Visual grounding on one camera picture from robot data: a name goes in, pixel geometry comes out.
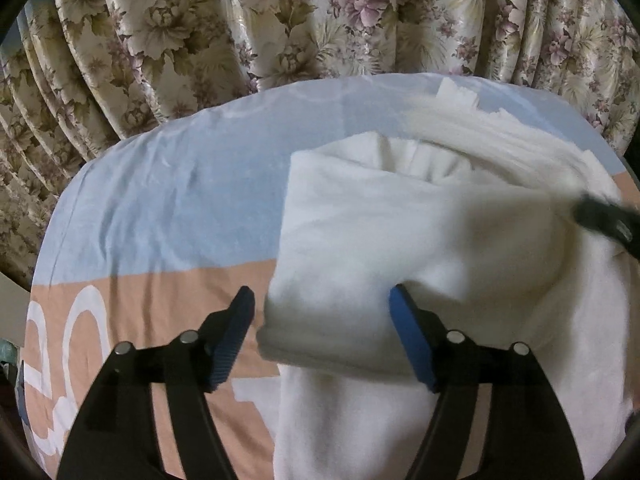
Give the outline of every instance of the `folded towel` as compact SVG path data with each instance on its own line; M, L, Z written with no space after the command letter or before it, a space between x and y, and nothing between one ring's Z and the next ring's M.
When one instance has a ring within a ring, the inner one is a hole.
M282 367L276 480L403 478L434 398L407 383L399 282L478 344L532 347L588 474L620 438L630 262L568 218L585 190L618 199L615 184L591 153L444 81L415 99L414 140L368 132L292 156L258 344L319 372Z

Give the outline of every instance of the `pink flower pattern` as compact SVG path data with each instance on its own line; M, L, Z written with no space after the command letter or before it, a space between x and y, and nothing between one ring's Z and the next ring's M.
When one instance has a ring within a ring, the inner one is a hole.
M346 0L345 10L351 27L374 27L388 5L389 0Z
M518 31L518 25L513 23L509 16L511 11L516 9L511 0L503 0L498 4L498 14L495 17L495 37L501 41L515 34Z
M451 18L447 18L443 23L438 27L438 32L442 34L445 38L453 38L457 30L455 28L457 21L452 20Z
M571 54L572 39L569 32L564 28L562 32L553 31L548 52L551 54L551 63L560 66Z
M602 132L602 130L604 129L604 125L602 124L602 119L600 118L600 115L598 114L588 114L587 117L587 122L595 129L597 130L599 133Z
M451 54L452 57L463 59L465 61L471 61L478 55L478 46L476 45L476 38L461 38L455 53Z
M631 50L638 49L638 34L626 16L617 16L606 20L604 27L608 27L609 37L615 46Z

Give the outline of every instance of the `leaf pattern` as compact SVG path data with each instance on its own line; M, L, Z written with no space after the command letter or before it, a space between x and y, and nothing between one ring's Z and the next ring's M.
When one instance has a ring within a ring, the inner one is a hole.
M612 0L30 0L17 28L0 46L0 270L25 283L84 161L253 92L480 75L561 95L620 155L640 116L638 34Z

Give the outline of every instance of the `blue gripper pad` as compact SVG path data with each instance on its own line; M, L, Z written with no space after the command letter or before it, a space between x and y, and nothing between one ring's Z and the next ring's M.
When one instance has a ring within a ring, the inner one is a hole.
M209 386L213 390L228 379L244 341L244 336L254 320L254 293L249 287L243 286L238 290L238 294L231 302L226 314L228 317L224 325L224 332L212 352Z
M446 339L444 325L433 312L418 309L402 285L391 289L389 311L415 376L431 392L438 393L434 350Z

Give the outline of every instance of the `bed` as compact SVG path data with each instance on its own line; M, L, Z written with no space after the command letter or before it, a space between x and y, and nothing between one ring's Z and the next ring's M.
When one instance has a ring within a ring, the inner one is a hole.
M24 398L51 476L118 341L165 344L240 285L264 297L290 154L402 136L409 97L443 74L591 150L640 203L619 158L640 114L638 37L616 0L29 0L5 32L0 270L31 289ZM260 323L258 301L209 399L239 478L273 475L278 370L258 357Z

